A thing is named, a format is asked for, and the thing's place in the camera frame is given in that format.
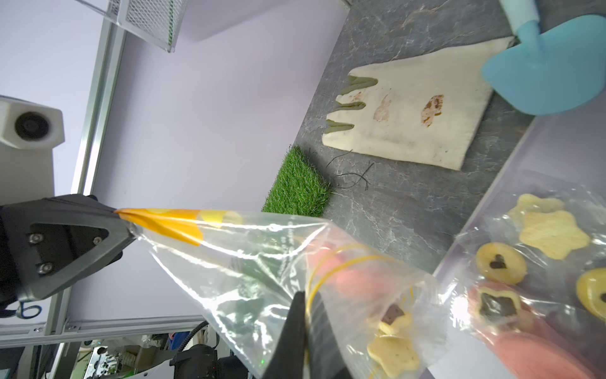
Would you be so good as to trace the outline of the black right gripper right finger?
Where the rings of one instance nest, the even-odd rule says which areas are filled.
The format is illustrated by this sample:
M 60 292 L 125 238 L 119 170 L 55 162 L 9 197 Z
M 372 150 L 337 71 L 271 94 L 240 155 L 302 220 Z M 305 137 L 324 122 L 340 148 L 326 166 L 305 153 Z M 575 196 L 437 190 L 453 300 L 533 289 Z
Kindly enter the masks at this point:
M 309 319 L 309 365 L 312 379 L 352 379 L 321 295 L 312 301 Z

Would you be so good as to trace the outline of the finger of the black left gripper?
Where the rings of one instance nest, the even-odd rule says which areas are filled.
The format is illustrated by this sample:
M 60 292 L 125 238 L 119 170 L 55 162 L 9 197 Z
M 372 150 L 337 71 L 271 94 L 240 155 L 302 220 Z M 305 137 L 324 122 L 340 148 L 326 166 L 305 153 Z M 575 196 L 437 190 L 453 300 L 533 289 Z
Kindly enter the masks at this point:
M 1 207 L 1 301 L 52 297 L 120 259 L 128 222 L 95 197 L 70 194 Z

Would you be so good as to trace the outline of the ziploc bag with yellow toy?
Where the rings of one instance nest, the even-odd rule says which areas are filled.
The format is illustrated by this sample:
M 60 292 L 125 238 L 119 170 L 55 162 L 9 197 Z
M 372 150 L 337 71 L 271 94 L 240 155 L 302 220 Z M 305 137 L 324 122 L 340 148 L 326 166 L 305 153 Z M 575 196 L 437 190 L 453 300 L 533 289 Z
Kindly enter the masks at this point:
M 297 292 L 321 295 L 352 378 L 419 378 L 447 349 L 437 280 L 333 222 L 274 213 L 124 208 L 119 217 L 257 377 Z

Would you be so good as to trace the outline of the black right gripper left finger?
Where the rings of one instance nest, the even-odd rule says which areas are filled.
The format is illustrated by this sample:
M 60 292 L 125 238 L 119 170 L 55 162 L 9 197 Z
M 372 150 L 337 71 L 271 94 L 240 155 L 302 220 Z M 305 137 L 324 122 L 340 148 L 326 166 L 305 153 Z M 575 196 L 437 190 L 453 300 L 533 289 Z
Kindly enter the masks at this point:
M 297 292 L 263 379 L 303 379 L 306 334 L 306 296 Z

